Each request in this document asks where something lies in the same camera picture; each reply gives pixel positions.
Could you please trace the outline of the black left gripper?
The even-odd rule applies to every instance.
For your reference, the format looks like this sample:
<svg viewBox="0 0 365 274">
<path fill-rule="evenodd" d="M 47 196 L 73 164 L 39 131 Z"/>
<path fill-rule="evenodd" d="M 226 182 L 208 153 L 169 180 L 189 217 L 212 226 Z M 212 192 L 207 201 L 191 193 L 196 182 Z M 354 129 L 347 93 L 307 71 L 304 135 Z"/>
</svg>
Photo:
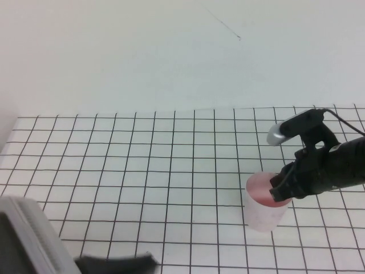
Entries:
<svg viewBox="0 0 365 274">
<path fill-rule="evenodd" d="M 118 259 L 82 256 L 74 262 L 81 273 L 87 274 L 155 273 L 159 266 L 151 254 Z"/>
</svg>

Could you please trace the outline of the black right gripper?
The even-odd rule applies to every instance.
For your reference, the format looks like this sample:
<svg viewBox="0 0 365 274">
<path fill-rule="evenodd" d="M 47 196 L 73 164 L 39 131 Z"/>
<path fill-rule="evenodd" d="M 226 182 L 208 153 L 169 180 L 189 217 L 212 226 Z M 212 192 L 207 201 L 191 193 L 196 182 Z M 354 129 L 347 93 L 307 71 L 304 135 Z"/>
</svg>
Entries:
<svg viewBox="0 0 365 274">
<path fill-rule="evenodd" d="M 335 151 L 332 148 L 320 148 L 308 152 L 301 149 L 295 153 L 295 161 L 285 165 L 281 173 L 270 179 L 270 194 L 276 203 L 291 198 L 303 199 L 339 188 L 339 171 L 334 165 Z"/>
</svg>

